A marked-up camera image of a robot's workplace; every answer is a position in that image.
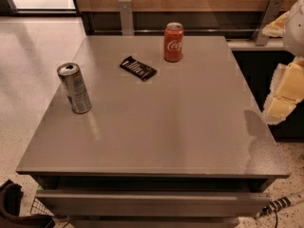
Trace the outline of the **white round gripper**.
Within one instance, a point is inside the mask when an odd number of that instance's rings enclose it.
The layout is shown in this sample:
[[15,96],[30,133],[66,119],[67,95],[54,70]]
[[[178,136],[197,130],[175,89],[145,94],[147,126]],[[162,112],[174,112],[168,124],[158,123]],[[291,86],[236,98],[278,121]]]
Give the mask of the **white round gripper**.
[[[262,34],[283,37],[284,48],[294,56],[304,56],[304,0],[297,0],[266,25]],[[304,100],[304,58],[295,57],[287,66],[278,64],[270,84],[270,93],[263,106],[266,124],[280,124]]]

